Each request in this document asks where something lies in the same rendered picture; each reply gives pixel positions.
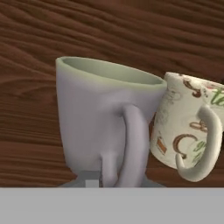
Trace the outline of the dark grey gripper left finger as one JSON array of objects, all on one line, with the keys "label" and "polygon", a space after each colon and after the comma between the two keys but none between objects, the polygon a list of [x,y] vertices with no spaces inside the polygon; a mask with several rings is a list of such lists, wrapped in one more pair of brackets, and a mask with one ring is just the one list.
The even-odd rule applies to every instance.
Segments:
[{"label": "dark grey gripper left finger", "polygon": [[101,186],[101,172],[100,171],[82,171],[76,179],[73,179],[60,187],[72,188],[98,188]]}]

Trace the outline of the white printed mug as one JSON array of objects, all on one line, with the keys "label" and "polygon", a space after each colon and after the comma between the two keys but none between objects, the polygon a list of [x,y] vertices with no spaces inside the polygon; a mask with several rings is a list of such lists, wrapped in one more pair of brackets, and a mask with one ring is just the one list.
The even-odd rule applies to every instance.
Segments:
[{"label": "white printed mug", "polygon": [[151,134],[153,156],[199,182],[214,168],[224,133],[224,84],[167,72],[167,90]]}]

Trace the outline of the pale grey mug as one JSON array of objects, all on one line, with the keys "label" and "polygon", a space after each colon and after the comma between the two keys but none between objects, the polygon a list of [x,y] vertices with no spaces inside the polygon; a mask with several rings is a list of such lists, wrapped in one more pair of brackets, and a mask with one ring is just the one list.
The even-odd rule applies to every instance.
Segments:
[{"label": "pale grey mug", "polygon": [[99,172],[104,187],[139,187],[150,152],[149,124],[166,81],[99,59],[55,60],[59,130],[66,165]]}]

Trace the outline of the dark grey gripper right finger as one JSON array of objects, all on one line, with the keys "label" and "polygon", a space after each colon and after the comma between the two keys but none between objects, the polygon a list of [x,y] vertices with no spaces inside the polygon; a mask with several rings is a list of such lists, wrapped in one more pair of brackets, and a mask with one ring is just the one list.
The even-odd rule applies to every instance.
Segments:
[{"label": "dark grey gripper right finger", "polygon": [[143,182],[142,182],[142,187],[163,187],[163,185],[154,182],[150,179],[148,179],[147,177],[143,178]]}]

